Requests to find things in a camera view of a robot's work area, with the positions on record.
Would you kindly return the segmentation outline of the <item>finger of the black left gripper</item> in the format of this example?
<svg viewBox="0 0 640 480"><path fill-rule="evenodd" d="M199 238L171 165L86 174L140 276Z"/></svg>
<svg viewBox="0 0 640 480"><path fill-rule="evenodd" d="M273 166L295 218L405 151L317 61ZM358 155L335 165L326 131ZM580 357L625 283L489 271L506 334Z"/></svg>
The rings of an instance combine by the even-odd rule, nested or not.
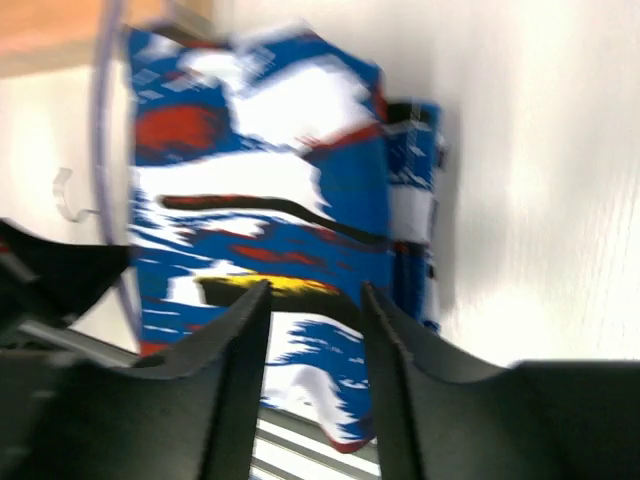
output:
<svg viewBox="0 0 640 480"><path fill-rule="evenodd" d="M124 245L70 244L1 220L1 343L46 345L21 326L71 330L112 345L131 345L133 328L117 303L130 266Z"/></svg>

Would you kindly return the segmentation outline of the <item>lilac plastic hanger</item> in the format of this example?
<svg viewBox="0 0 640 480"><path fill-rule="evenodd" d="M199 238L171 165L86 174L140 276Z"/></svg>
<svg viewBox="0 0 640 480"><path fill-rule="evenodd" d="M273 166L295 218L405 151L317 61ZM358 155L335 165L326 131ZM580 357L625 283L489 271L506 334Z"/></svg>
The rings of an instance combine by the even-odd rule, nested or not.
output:
<svg viewBox="0 0 640 480"><path fill-rule="evenodd" d="M124 29L127 1L103 1L99 8L96 46L93 52L93 70L89 89L89 156L95 207L72 215L61 213L67 220L81 223L89 216L97 218L101 241L108 246L120 246L127 239L129 221L128 168L129 151L124 142L126 116L116 116L121 129L121 144L116 147L116 158L111 158L111 106L114 74L119 68L119 44ZM141 322L137 308L135 270L128 266L114 281L110 292L118 301L117 313L103 317L91 328L100 340L124 350L138 353Z"/></svg>

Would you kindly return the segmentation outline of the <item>blue patterned trousers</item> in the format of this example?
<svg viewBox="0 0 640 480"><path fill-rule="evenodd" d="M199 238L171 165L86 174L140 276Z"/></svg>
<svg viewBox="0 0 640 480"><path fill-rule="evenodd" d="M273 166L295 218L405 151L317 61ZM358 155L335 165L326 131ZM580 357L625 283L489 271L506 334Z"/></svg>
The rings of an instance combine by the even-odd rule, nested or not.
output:
<svg viewBox="0 0 640 480"><path fill-rule="evenodd" d="M374 436L360 289L439 326L430 243L441 108L298 25L219 43L134 28L133 264L144 356L272 288L261 401L309 404L330 444Z"/></svg>

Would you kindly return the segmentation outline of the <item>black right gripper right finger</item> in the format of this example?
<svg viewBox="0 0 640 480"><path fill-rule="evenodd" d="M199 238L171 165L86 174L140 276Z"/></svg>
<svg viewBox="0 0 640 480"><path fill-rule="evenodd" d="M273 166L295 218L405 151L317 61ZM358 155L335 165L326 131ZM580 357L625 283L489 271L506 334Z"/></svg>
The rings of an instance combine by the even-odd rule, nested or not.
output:
<svg viewBox="0 0 640 480"><path fill-rule="evenodd" d="M503 368L361 289L385 479L635 479L639 365L524 361Z"/></svg>

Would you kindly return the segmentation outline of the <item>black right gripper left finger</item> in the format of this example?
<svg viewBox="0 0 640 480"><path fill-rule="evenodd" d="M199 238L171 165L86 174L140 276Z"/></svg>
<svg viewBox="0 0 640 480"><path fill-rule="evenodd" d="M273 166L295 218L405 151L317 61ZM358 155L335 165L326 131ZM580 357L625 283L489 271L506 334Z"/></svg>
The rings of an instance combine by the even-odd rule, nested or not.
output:
<svg viewBox="0 0 640 480"><path fill-rule="evenodd" d="M212 436L224 361L260 402L271 316L262 281L222 316L135 365L68 351L1 355L5 479L245 479L254 435Z"/></svg>

